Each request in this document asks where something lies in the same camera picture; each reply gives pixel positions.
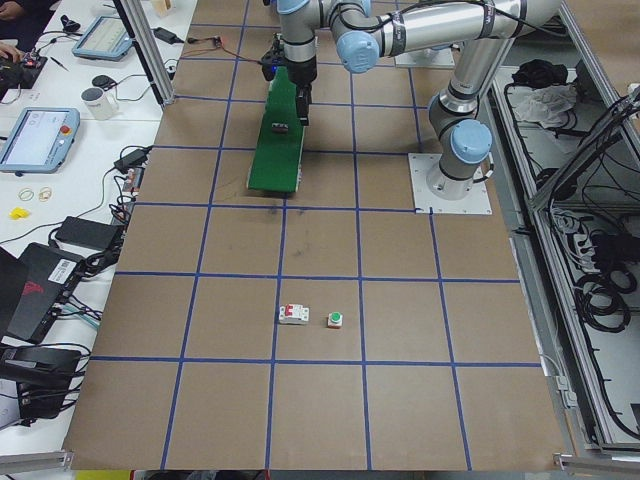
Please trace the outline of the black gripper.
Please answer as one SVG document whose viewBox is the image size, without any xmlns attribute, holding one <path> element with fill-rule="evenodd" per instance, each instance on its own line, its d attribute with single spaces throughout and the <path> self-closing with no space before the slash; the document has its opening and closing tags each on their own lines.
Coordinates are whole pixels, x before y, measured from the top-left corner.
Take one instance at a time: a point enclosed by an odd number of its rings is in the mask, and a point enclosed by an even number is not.
<svg viewBox="0 0 640 480">
<path fill-rule="evenodd" d="M 289 42 L 281 33 L 275 33 L 259 65 L 266 81 L 273 80 L 276 69 L 283 67 L 292 83 L 313 83 L 317 78 L 316 35 L 312 34 L 303 41 Z"/>
</svg>

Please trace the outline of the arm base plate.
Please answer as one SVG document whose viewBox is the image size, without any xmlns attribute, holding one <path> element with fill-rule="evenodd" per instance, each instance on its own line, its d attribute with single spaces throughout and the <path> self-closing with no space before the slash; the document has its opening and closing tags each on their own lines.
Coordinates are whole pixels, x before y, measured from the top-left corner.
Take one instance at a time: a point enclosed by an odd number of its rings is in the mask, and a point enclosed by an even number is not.
<svg viewBox="0 0 640 480">
<path fill-rule="evenodd" d="M 414 211 L 421 214 L 491 215 L 483 164 L 471 179 L 458 181 L 440 170 L 440 154 L 409 153 Z"/>
</svg>

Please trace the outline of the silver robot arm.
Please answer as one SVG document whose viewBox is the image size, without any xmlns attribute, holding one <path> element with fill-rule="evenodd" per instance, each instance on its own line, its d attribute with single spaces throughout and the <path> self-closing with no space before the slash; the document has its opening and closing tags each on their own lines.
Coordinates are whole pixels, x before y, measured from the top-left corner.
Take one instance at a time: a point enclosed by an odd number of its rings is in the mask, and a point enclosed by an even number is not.
<svg viewBox="0 0 640 480">
<path fill-rule="evenodd" d="M 467 190 L 492 146 L 488 128 L 475 118 L 483 88 L 509 42 L 541 29 L 559 7 L 557 1 L 418 1 L 375 16 L 368 1 L 280 1 L 280 31 L 259 63 L 267 80 L 277 68 L 286 69 L 296 87 L 297 116 L 307 125 L 317 30 L 331 32 L 343 67 L 353 74 L 371 70 L 383 57 L 418 66 L 461 45 L 448 85 L 430 106 L 442 154 L 429 181 L 439 194 Z"/>
</svg>

